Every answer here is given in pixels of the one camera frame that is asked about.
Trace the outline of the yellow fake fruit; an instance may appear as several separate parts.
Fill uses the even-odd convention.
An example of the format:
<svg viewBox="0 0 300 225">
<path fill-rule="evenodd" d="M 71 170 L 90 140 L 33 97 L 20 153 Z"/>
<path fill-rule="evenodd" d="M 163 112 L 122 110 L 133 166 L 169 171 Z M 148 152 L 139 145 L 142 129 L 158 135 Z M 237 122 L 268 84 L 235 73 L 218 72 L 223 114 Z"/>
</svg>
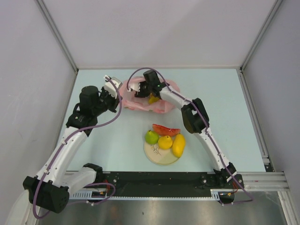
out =
<svg viewBox="0 0 300 225">
<path fill-rule="evenodd" d="M 157 102 L 157 101 L 159 101 L 159 100 L 160 100 L 160 98 L 155 97 L 155 96 L 153 96 L 152 94 L 150 94 L 148 103 L 149 103 L 149 105 L 151 105 L 151 104 L 153 104 L 153 103 L 155 103 L 155 102 Z"/>
</svg>

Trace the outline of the pink plastic bag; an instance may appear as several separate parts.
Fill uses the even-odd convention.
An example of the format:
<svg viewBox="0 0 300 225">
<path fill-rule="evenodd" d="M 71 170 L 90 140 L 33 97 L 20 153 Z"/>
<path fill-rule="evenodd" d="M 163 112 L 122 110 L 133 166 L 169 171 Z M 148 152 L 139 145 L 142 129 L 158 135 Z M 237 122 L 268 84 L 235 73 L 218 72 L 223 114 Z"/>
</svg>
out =
<svg viewBox="0 0 300 225">
<path fill-rule="evenodd" d="M 154 112 L 154 113 L 168 113 L 175 109 L 175 106 L 169 102 L 164 100 L 159 100 L 153 103 L 149 103 L 150 97 L 146 98 L 137 98 L 134 96 L 134 92 L 130 92 L 127 90 L 128 80 L 123 82 L 119 92 L 122 97 L 122 107 L 129 110 L 136 111 L 146 111 L 146 112 Z"/>
</svg>

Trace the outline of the red watermelon slice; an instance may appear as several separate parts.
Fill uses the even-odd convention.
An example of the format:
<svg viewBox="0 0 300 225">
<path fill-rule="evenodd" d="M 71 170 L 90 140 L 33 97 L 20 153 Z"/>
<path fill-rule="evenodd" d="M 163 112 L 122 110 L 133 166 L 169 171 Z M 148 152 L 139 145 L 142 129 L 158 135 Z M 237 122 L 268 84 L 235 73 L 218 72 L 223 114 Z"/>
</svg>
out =
<svg viewBox="0 0 300 225">
<path fill-rule="evenodd" d="M 174 137 L 181 132 L 179 128 L 168 128 L 158 124 L 152 124 L 152 128 L 160 136 Z"/>
</svg>

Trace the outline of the green fake pear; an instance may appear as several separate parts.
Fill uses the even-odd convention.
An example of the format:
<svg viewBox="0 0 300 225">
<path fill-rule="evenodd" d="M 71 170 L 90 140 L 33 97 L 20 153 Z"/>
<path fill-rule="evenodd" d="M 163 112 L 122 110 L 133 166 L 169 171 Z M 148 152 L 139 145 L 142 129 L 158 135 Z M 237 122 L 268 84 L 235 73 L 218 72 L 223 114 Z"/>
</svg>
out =
<svg viewBox="0 0 300 225">
<path fill-rule="evenodd" d="M 153 130 L 148 130 L 145 134 L 145 141 L 148 144 L 154 145 L 158 142 L 159 140 L 159 135 L 157 132 Z"/>
</svg>

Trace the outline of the yellow fake lemon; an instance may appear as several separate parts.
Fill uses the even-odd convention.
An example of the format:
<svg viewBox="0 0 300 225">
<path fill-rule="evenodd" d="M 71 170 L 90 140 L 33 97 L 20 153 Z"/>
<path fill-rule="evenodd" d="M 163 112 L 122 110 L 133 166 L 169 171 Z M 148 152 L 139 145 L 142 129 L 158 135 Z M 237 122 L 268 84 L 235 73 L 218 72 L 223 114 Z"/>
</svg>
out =
<svg viewBox="0 0 300 225">
<path fill-rule="evenodd" d="M 168 135 L 162 136 L 158 139 L 157 144 L 160 149 L 167 150 L 172 147 L 173 139 Z"/>
</svg>

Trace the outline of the yellow fake mango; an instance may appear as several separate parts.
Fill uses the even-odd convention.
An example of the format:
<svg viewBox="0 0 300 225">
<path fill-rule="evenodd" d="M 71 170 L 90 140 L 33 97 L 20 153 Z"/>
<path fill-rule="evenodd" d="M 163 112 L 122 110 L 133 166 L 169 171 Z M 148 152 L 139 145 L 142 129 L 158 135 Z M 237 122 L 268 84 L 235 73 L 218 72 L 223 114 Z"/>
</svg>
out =
<svg viewBox="0 0 300 225">
<path fill-rule="evenodd" d="M 180 158 L 183 154 L 186 145 L 185 137 L 182 134 L 177 134 L 172 145 L 172 153 L 175 157 Z"/>
</svg>

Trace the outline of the round cream plate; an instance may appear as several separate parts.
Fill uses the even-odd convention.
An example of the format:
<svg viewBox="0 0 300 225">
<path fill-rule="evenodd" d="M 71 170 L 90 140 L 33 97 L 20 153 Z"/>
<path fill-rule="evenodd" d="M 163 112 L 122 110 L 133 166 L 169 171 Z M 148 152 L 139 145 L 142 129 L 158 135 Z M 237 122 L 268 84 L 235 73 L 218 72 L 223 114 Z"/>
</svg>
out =
<svg viewBox="0 0 300 225">
<path fill-rule="evenodd" d="M 161 149 L 159 145 L 156 144 L 149 144 L 146 141 L 144 142 L 144 152 L 147 158 L 157 164 L 157 165 L 172 165 L 176 163 L 179 158 L 173 155 L 172 149 Z"/>
</svg>

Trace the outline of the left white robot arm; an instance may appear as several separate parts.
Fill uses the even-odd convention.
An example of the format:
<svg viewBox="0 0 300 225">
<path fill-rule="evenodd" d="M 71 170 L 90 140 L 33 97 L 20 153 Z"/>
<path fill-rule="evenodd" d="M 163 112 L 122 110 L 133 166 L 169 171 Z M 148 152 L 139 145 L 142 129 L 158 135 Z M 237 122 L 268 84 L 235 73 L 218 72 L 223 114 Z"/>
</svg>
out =
<svg viewBox="0 0 300 225">
<path fill-rule="evenodd" d="M 66 123 L 64 134 L 45 165 L 34 177 L 27 176 L 23 187 L 29 192 L 29 202 L 35 218 L 43 219 L 37 212 L 42 208 L 48 213 L 60 213 L 66 207 L 71 195 L 85 187 L 109 188 L 105 182 L 102 167 L 87 163 L 70 178 L 64 174 L 80 146 L 90 136 L 93 129 L 100 127 L 98 116 L 106 111 L 116 112 L 122 107 L 120 85 L 106 83 L 102 89 L 86 86 L 79 95 L 79 103 L 73 109 Z"/>
</svg>

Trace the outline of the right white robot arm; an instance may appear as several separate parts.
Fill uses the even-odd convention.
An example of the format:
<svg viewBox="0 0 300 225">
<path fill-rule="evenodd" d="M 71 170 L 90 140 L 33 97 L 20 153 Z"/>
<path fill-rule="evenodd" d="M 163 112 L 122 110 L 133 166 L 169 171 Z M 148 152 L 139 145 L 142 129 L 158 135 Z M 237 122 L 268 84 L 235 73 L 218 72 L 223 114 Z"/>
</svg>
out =
<svg viewBox="0 0 300 225">
<path fill-rule="evenodd" d="M 139 84 L 137 88 L 130 87 L 128 90 L 134 90 L 137 97 L 145 97 L 146 94 L 153 94 L 164 100 L 181 111 L 183 125 L 185 129 L 194 134 L 201 142 L 214 165 L 216 182 L 221 188 L 227 188 L 233 183 L 233 178 L 237 175 L 237 170 L 225 154 L 221 151 L 219 145 L 212 134 L 209 117 L 203 102 L 199 98 L 189 99 L 176 91 L 169 82 L 155 69 L 146 67 L 136 70 L 146 70 L 143 73 L 145 84 Z"/>
</svg>

